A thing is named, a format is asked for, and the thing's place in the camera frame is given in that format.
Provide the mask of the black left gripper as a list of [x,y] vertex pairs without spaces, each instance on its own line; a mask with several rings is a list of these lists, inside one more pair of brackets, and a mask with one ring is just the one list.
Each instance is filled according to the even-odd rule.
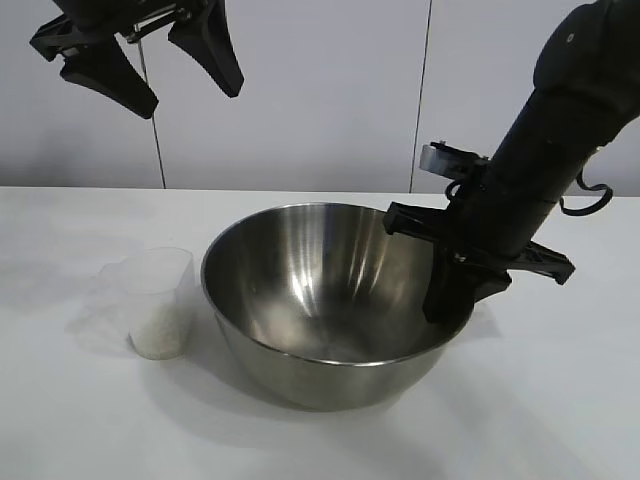
[[41,25],[29,44],[47,61],[70,49],[60,76],[93,90],[143,119],[158,99],[115,39],[129,44],[173,24],[168,40],[195,60],[230,98],[240,94],[244,76],[231,41],[225,2],[58,1],[62,14]]

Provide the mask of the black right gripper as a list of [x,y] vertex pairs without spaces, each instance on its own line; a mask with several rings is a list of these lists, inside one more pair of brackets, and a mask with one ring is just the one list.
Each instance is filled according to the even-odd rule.
[[566,283],[574,273],[571,261],[532,241],[566,188],[467,185],[444,210],[391,203],[384,214],[385,231],[434,246],[422,305],[425,320],[466,323],[474,303],[511,285],[508,270]]

